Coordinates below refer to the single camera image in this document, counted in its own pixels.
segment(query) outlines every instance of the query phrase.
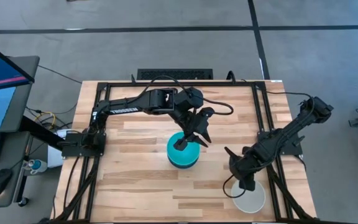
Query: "teal bowl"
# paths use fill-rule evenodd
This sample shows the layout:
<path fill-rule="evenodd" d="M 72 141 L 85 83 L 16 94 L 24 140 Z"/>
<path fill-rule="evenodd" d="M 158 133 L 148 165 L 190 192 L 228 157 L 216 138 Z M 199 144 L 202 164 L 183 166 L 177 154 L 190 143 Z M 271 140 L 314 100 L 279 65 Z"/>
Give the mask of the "teal bowl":
<path fill-rule="evenodd" d="M 200 156 L 200 145 L 188 142 L 183 151 L 176 150 L 173 145 L 184 136 L 183 132 L 174 134 L 167 144 L 168 160 L 177 168 L 186 169 L 196 164 Z"/>

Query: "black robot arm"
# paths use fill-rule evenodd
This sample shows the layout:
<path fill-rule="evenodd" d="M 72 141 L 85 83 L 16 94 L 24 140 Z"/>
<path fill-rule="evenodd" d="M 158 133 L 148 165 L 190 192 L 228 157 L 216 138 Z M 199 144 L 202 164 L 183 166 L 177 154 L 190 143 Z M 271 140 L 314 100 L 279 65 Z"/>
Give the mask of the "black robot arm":
<path fill-rule="evenodd" d="M 85 136 L 82 145 L 92 147 L 102 144 L 98 139 L 104 134 L 108 116 L 144 112 L 151 115 L 168 114 L 182 128 L 185 135 L 174 144 L 175 149 L 184 150 L 187 142 L 196 142 L 207 147 L 208 145 L 194 134 L 202 135 L 211 143 L 207 127 L 208 118 L 213 115 L 214 110 L 208 107 L 196 112 L 203 106 L 203 99 L 201 91 L 190 87 L 179 93 L 176 88 L 161 88 L 145 91 L 137 97 L 100 101 L 92 109 L 91 124 L 83 131 Z"/>
<path fill-rule="evenodd" d="M 308 125 L 325 122 L 332 110 L 333 107 L 320 98 L 310 98 L 301 103 L 300 113 L 291 123 L 272 131 L 253 146 L 244 147 L 243 156 L 237 156 L 225 147 L 230 155 L 230 172 L 239 180 L 240 188 L 255 190 L 254 174 L 270 165 L 285 145 L 299 144 L 303 137 L 292 142 L 294 135 Z"/>

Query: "yellow cable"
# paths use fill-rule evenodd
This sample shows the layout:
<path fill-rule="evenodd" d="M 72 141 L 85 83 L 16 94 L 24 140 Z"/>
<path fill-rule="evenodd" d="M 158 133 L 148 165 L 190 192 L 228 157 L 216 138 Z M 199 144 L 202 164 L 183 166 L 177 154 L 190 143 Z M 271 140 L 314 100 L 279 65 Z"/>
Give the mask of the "yellow cable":
<path fill-rule="evenodd" d="M 53 116 L 52 124 L 51 124 L 50 127 L 49 127 L 49 129 L 51 129 L 51 128 L 53 127 L 53 125 L 55 125 L 56 116 L 55 116 L 54 113 L 52 113 L 52 112 L 50 112 L 50 111 L 40 113 L 38 116 L 36 116 L 36 117 L 34 118 L 34 121 L 37 121 L 37 120 L 39 121 L 40 117 L 42 117 L 42 116 L 45 115 L 45 114 L 50 114 L 51 116 Z"/>

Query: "wooden tabletop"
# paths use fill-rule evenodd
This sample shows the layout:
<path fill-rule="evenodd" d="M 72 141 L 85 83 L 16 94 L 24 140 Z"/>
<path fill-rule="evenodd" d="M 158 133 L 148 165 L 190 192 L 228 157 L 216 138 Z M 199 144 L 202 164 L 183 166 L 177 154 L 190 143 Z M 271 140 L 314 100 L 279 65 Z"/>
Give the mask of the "wooden tabletop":
<path fill-rule="evenodd" d="M 83 82 L 73 121 L 73 128 L 88 127 L 98 82 Z M 268 91 L 284 91 L 282 82 L 266 81 Z M 229 103 L 230 116 L 214 115 L 208 132 L 212 144 L 201 147 L 198 162 L 189 169 L 177 169 L 167 159 L 167 141 L 181 129 L 168 115 L 151 116 L 131 113 L 110 116 L 108 137 L 101 158 L 93 202 L 92 222 L 252 222 L 274 221 L 266 170 L 255 175 L 265 188 L 266 202 L 257 213 L 247 214 L 236 208 L 222 191 L 223 182 L 231 175 L 227 146 L 241 154 L 243 146 L 255 143 L 259 130 L 251 88 L 248 86 L 197 86 L 209 100 Z M 110 99 L 137 96 L 144 87 L 114 87 Z M 282 128 L 291 121 L 285 95 L 268 95 L 274 125 Z M 264 111 L 262 96 L 260 104 Z M 205 103 L 215 111 L 227 111 L 219 105 Z M 68 176 L 75 158 L 66 159 L 60 175 L 55 204 L 62 212 Z M 311 193 L 303 165 L 293 156 L 282 156 L 289 191 L 305 209 L 315 216 Z M 82 158 L 78 161 L 70 183 L 67 203 L 77 191 Z M 226 187 L 230 192 L 232 183 Z M 80 218 L 85 215 L 84 194 Z M 285 217 L 282 195 L 278 190 L 281 211 Z"/>

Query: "desk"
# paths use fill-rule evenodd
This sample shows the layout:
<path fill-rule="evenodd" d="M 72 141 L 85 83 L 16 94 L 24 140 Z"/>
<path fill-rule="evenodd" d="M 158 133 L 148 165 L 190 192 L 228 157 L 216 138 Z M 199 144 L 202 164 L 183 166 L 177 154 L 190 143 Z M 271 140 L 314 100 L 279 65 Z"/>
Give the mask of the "desk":
<path fill-rule="evenodd" d="M 83 82 L 73 128 L 88 127 L 97 82 Z M 255 175 L 265 188 L 266 203 L 261 211 L 246 214 L 239 211 L 222 191 L 223 182 L 231 175 L 229 156 L 224 146 L 241 154 L 243 146 L 255 143 L 259 131 L 252 90 L 245 86 L 198 87 L 209 100 L 229 103 L 234 108 L 230 116 L 214 115 L 209 119 L 208 132 L 212 144 L 201 147 L 198 162 L 180 170 L 167 159 L 166 143 L 180 128 L 164 116 L 144 113 L 114 115 L 108 118 L 108 137 L 99 171 L 91 222 L 252 222 L 274 221 L 269 183 L 265 170 Z M 268 91 L 283 91 L 283 83 L 266 82 Z M 137 96 L 144 87 L 114 87 L 110 99 Z M 291 121 L 285 95 L 269 95 L 276 128 Z M 219 105 L 205 103 L 215 111 L 227 111 Z M 56 193 L 56 212 L 62 212 L 67 180 L 75 158 L 63 163 Z M 70 183 L 67 202 L 74 196 L 80 179 L 82 158 L 77 163 Z M 293 156 L 282 156 L 289 191 L 307 213 L 315 216 L 313 200 L 303 165 Z M 232 180 L 226 185 L 228 191 Z M 84 217 L 86 198 L 82 199 L 80 218 Z M 282 216 L 285 217 L 282 195 L 278 191 Z"/>
<path fill-rule="evenodd" d="M 31 77 L 35 77 L 35 71 L 39 63 L 38 56 L 11 57 L 14 63 L 20 66 Z M 2 146 L 0 152 L 0 170 L 11 168 L 17 161 L 26 159 L 29 155 L 29 149 L 32 147 L 33 137 L 37 137 L 48 144 L 56 144 L 62 141 L 60 137 L 54 135 L 49 130 L 23 116 L 27 100 L 29 98 L 32 85 L 22 85 L 15 89 L 12 100 L 6 111 L 4 121 L 2 122 L 0 133 L 3 133 Z M 12 168 L 12 178 L 7 184 L 4 192 L 0 195 L 0 207 L 9 206 L 12 201 L 19 202 L 22 198 L 25 186 L 26 176 L 21 169 L 22 163 L 16 164 Z"/>

